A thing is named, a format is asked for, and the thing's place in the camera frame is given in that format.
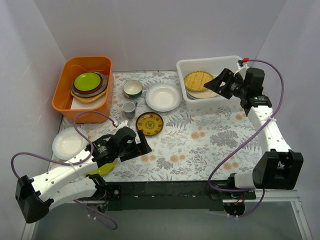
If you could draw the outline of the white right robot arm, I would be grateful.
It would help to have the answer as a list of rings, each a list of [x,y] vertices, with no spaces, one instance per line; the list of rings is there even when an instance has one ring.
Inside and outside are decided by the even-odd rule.
[[[210,188],[227,192],[232,199],[255,189],[292,190],[304,162],[302,154],[292,150],[278,128],[277,111],[272,109],[270,99],[263,94],[264,78],[265,72],[259,68],[248,68],[244,77],[225,68],[204,84],[205,88],[226,99],[240,99],[241,107],[255,128],[253,137],[259,139],[262,151],[253,170],[230,176],[226,188],[208,182]]]

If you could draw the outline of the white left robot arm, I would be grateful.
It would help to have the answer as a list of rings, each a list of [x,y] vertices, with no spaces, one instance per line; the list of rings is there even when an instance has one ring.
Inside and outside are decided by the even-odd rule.
[[[152,150],[142,130],[127,126],[117,128],[88,144],[76,156],[56,168],[29,178],[18,177],[15,199],[26,223],[46,216],[53,208],[81,198],[103,199],[107,183],[92,171],[113,163],[146,155]]]

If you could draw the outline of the round bamboo woven tray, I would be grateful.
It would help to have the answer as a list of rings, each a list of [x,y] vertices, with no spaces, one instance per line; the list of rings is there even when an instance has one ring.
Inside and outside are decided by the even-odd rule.
[[[203,92],[206,90],[204,84],[213,80],[215,76],[206,71],[194,71],[187,74],[183,81],[185,88],[192,92]]]

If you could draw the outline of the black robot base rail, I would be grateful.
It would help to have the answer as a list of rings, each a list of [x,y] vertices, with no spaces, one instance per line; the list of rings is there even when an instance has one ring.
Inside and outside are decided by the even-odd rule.
[[[83,197],[81,201],[98,204],[107,202],[109,211],[122,210],[184,210],[223,211],[224,200],[241,203],[239,192],[211,189],[200,181],[133,181],[108,182],[100,198]]]

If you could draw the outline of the cream green glazed plate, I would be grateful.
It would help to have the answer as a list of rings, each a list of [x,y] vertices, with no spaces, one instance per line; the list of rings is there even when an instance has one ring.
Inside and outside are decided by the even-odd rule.
[[[209,98],[215,98],[218,96],[217,93],[211,90],[205,90],[205,91],[199,91],[199,92],[186,90],[186,92],[194,99],[209,99]]]

